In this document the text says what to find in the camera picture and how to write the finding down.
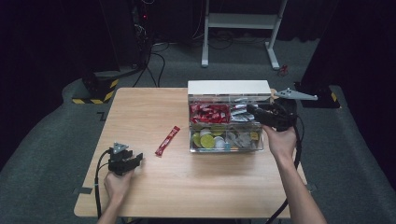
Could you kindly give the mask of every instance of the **person's right hand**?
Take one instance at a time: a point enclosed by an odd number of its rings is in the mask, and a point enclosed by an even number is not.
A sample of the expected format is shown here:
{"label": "person's right hand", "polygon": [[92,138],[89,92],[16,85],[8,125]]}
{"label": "person's right hand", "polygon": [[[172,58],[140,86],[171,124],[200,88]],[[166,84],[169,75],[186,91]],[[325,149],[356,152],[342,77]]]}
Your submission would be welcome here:
{"label": "person's right hand", "polygon": [[285,132],[277,132],[273,128],[262,125],[262,128],[268,134],[268,143],[271,153],[275,159],[292,159],[293,150],[296,146],[296,133],[293,127],[288,128]]}

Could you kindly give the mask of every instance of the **red snack wrapper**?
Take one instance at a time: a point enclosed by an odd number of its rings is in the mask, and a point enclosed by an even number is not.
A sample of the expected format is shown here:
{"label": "red snack wrapper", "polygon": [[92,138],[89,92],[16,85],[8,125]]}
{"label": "red snack wrapper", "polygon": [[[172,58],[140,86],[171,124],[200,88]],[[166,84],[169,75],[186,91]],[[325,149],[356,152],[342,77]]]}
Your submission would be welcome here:
{"label": "red snack wrapper", "polygon": [[165,148],[169,145],[169,143],[172,141],[172,139],[175,137],[175,135],[180,131],[180,128],[175,126],[172,131],[166,136],[165,140],[163,140],[163,143],[158,147],[158,149],[155,151],[155,154],[157,156],[161,156],[163,154],[163,151]]}

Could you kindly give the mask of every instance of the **wooden table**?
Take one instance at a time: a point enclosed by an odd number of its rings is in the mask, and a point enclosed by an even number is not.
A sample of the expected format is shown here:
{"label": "wooden table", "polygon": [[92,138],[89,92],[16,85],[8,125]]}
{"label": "wooden table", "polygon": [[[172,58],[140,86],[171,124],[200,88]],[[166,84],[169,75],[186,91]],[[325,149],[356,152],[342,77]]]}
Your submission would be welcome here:
{"label": "wooden table", "polygon": [[[121,88],[108,113],[83,187],[93,188],[100,155],[114,142],[144,153],[122,217],[270,217],[286,196],[264,132],[264,151],[191,153],[186,88]],[[171,129],[181,130],[163,156],[154,152]],[[108,160],[105,156],[102,163]],[[107,167],[99,173],[102,208]],[[302,168],[299,173],[305,181]],[[94,192],[79,194],[79,217],[96,217]],[[279,217],[290,217],[286,208]]]}

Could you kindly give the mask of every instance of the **person's left hand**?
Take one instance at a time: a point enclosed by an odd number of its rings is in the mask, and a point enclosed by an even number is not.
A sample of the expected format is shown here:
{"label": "person's left hand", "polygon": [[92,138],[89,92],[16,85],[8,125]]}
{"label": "person's left hand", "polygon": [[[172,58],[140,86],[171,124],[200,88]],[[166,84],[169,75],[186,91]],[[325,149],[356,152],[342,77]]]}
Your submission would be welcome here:
{"label": "person's left hand", "polygon": [[110,201],[113,201],[113,203],[123,202],[131,186],[131,178],[133,175],[134,170],[124,175],[116,175],[113,172],[108,172],[105,178],[105,187]]}

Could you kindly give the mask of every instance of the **person's right arm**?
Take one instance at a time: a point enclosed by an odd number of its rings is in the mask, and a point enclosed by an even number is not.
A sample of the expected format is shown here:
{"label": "person's right arm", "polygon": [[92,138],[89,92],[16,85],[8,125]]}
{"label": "person's right arm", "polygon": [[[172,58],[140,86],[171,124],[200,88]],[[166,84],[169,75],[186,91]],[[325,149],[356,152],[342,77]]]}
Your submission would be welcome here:
{"label": "person's right arm", "polygon": [[293,151],[296,134],[291,127],[278,133],[268,126],[263,126],[268,134],[269,146],[279,170],[283,188],[288,198],[290,217],[293,223],[327,223],[318,205],[305,187],[294,167]]}

